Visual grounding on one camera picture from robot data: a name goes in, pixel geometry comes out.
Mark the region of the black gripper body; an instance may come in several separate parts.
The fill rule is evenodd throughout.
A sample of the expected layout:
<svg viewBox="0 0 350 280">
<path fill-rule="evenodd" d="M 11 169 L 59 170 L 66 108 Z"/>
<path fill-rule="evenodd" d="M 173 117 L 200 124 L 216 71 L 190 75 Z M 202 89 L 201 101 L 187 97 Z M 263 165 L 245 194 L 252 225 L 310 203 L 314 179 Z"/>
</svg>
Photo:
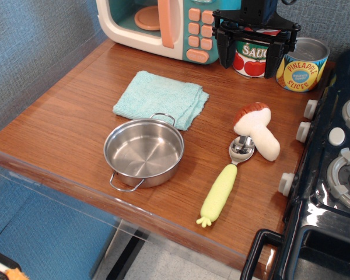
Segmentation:
<svg viewBox="0 0 350 280">
<path fill-rule="evenodd" d="M 241 1 L 238 9 L 215 10 L 213 35 L 217 37 L 217 33 L 222 31 L 235 32 L 245 28 L 252 32 L 270 29 L 297 34 L 301 30 L 301 25 L 280 16 L 277 6 L 278 1 L 275 0 Z"/>
</svg>

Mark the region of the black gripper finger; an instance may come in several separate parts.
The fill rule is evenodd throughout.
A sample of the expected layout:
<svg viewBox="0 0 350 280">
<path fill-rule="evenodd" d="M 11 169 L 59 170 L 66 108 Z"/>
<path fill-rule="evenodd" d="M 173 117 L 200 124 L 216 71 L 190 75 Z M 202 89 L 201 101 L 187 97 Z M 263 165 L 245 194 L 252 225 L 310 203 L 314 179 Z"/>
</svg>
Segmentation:
<svg viewBox="0 0 350 280">
<path fill-rule="evenodd" d="M 236 53 L 236 40 L 233 34 L 222 28 L 216 32 L 216 42 L 221 66 L 228 69 L 234 61 Z"/>
<path fill-rule="evenodd" d="M 273 77 L 276 74 L 284 55 L 288 52 L 294 51 L 294 49 L 295 40 L 290 34 L 273 36 L 268 42 L 264 78 L 269 79 Z"/>
</svg>

